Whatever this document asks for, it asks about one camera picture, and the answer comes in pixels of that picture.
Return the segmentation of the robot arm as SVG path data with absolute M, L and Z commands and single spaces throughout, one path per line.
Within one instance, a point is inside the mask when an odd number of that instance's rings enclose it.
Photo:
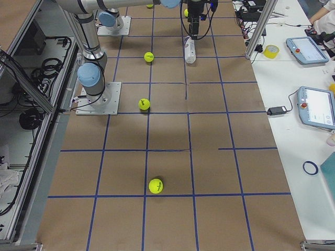
M 198 36 L 199 22 L 205 19 L 204 7 L 208 1 L 138 1 L 138 0 L 118 0 L 118 1 L 57 1 L 58 5 L 74 18 L 74 30 L 84 46 L 83 54 L 86 60 L 99 64 L 101 60 L 107 58 L 102 51 L 97 31 L 93 11 L 100 10 L 102 14 L 110 17 L 103 21 L 106 27 L 114 27 L 121 19 L 118 9 L 121 7 L 134 7 L 144 5 L 162 5 L 165 8 L 175 8 L 176 6 L 187 5 L 187 21 L 189 29 L 185 40 L 185 61 L 192 64 L 196 60 L 195 45 Z

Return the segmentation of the person hand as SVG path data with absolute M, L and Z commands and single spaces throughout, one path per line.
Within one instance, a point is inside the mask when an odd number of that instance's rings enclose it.
M 319 20 L 320 18 L 322 18 L 327 13 L 329 13 L 329 10 L 322 7 L 312 17 L 310 17 L 310 19 L 309 19 L 310 24 L 313 25 L 315 21 Z

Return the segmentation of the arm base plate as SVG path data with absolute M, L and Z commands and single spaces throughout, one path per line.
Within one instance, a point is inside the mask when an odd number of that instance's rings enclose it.
M 127 36 L 130 32 L 131 16 L 99 16 L 100 26 L 98 28 L 98 36 L 117 37 Z
M 77 116 L 116 116 L 118 114 L 120 93 L 121 82 L 107 82 L 102 96 L 96 96 L 96 99 L 99 98 L 98 101 L 90 105 L 95 99 L 93 96 L 87 95 L 84 87 L 82 87 L 81 96 L 85 97 L 79 99 L 79 108 L 76 109 L 75 113 Z

